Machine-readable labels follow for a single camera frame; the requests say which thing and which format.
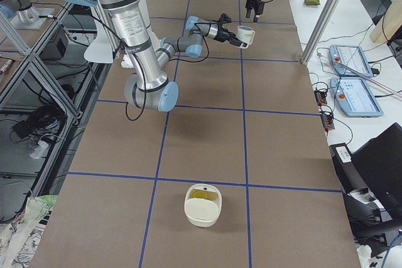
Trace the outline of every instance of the container lid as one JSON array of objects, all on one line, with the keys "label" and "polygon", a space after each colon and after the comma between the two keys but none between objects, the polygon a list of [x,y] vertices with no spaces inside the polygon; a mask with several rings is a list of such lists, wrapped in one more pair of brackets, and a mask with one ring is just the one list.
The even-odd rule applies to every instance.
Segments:
[{"label": "container lid", "polygon": [[216,203],[201,198],[187,200],[184,204],[184,212],[188,217],[199,220],[211,221],[219,217],[219,207]]}]

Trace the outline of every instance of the white table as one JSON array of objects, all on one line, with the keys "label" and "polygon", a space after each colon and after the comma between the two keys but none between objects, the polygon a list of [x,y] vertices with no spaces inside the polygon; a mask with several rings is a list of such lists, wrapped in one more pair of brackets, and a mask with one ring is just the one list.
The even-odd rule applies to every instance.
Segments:
[{"label": "white table", "polygon": [[[310,7],[304,4],[304,0],[289,1],[302,47],[305,47],[305,43],[308,42],[308,39],[327,0],[320,0],[321,5]],[[364,31],[370,26],[370,24],[372,24],[371,18],[367,14],[360,0],[340,0],[320,41],[327,40],[332,37],[352,36],[360,31]],[[363,50],[368,50],[378,45],[374,44],[369,37],[370,32],[373,29],[374,25],[369,28],[366,35],[365,33],[361,33],[352,38],[339,38],[329,40],[328,42],[321,42],[318,44],[317,48],[328,48],[332,44],[360,44]],[[322,57],[322,62],[325,70],[334,72],[331,63],[327,58],[328,50],[320,49],[319,52],[324,56]],[[391,51],[386,45],[381,45],[374,50],[365,52],[365,54],[368,61],[376,61],[392,55]],[[375,80],[394,90],[401,90],[402,69],[396,60],[394,58],[390,58],[382,61],[381,65],[381,73],[375,78]],[[333,77],[333,75],[322,71],[322,66],[317,56],[317,52],[309,61],[308,69],[310,72],[318,74],[319,80],[326,82],[327,84],[329,84],[330,78]],[[317,76],[311,74],[311,80],[312,83],[317,82]],[[374,84],[369,83],[369,86],[374,95],[388,94],[388,92],[380,89]],[[334,95],[332,93],[329,93],[327,100],[329,106],[334,108]],[[391,96],[379,98],[377,101],[384,111],[384,115],[381,117],[346,117],[343,112],[340,111],[339,105],[335,106],[334,117],[345,122],[353,130],[354,138],[352,142],[348,144],[348,147],[352,152],[359,149],[371,138],[378,136],[392,123],[398,122],[402,125],[402,101],[400,99]],[[328,134],[328,145],[337,144],[340,142],[348,142],[350,139],[350,130],[337,121],[334,121],[334,125],[335,130],[330,131]]]}]

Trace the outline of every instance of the blue and white device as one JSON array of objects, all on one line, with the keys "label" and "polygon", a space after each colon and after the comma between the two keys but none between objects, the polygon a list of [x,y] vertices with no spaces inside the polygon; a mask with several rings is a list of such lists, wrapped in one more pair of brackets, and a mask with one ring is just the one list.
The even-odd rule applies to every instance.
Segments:
[{"label": "blue and white device", "polygon": [[365,80],[359,77],[331,78],[332,91],[347,116],[378,117],[384,114]]},{"label": "blue and white device", "polygon": [[356,76],[338,64],[341,63],[367,77],[373,77],[370,64],[360,46],[331,45],[329,54],[335,71],[339,75]]}]

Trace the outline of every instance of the computer monitor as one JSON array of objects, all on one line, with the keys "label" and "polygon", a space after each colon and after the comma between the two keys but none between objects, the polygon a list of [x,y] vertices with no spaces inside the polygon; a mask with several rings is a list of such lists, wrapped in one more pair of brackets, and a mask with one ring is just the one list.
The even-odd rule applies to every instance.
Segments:
[{"label": "computer monitor", "polygon": [[392,124],[351,157],[355,169],[392,218],[402,217],[402,127]]}]

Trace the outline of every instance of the white plug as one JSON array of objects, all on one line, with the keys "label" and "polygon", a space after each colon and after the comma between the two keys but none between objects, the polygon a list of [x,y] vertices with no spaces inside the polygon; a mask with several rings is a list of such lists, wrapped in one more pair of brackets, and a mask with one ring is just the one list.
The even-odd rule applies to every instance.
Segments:
[{"label": "white plug", "polygon": [[33,159],[39,159],[42,157],[43,153],[46,151],[46,149],[49,147],[49,144],[45,141],[38,141],[38,146],[33,150],[33,152],[30,154],[30,156]]}]

